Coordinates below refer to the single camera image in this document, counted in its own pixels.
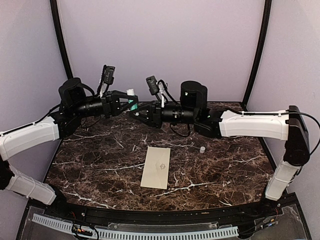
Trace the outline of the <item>cream paper envelope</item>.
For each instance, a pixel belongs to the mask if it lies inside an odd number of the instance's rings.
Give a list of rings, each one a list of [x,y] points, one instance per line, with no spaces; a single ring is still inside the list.
[[[146,152],[140,186],[166,190],[168,187],[170,157],[170,148],[149,146]]]

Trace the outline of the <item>white glue stick cap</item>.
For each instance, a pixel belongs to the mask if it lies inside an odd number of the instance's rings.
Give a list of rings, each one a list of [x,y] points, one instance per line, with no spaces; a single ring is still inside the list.
[[[206,151],[206,148],[204,146],[201,146],[199,149],[199,152],[203,154],[205,151]]]

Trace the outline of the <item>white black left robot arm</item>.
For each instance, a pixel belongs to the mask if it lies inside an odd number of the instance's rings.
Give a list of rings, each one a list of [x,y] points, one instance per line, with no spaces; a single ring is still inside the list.
[[[0,134],[0,188],[37,200],[60,218],[67,218],[70,206],[58,189],[28,176],[9,164],[16,154],[46,142],[71,136],[87,117],[115,117],[138,102],[132,89],[95,93],[78,77],[68,79],[58,89],[61,102],[41,119],[1,132]]]

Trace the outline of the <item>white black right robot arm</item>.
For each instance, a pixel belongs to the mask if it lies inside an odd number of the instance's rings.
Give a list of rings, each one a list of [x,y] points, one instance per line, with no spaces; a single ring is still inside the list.
[[[142,123],[161,128],[163,123],[193,125],[196,133],[207,138],[258,137],[285,141],[285,152],[272,178],[264,199],[255,205],[255,213],[266,217],[275,208],[274,201],[297,172],[310,159],[309,133],[302,112],[295,105],[276,112],[237,111],[231,108],[210,109],[208,89],[199,82],[188,80],[180,85],[180,100],[148,102],[130,112]]]

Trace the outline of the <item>green white glue stick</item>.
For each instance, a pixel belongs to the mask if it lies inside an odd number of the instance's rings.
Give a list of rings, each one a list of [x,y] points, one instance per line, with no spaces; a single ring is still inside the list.
[[[133,88],[127,89],[127,90],[126,90],[126,94],[127,94],[127,96],[134,96],[134,97],[136,96],[136,95],[135,95],[135,91],[134,91]],[[129,103],[129,104],[132,103],[132,102],[134,102],[133,99],[128,99],[128,103]],[[129,110],[130,110],[130,111],[134,111],[134,110],[136,110],[137,108],[138,108],[138,104],[135,103],[135,104],[133,104],[133,105],[129,108]],[[134,112],[133,114],[134,114],[135,116],[138,116],[138,115],[139,115],[138,112]]]

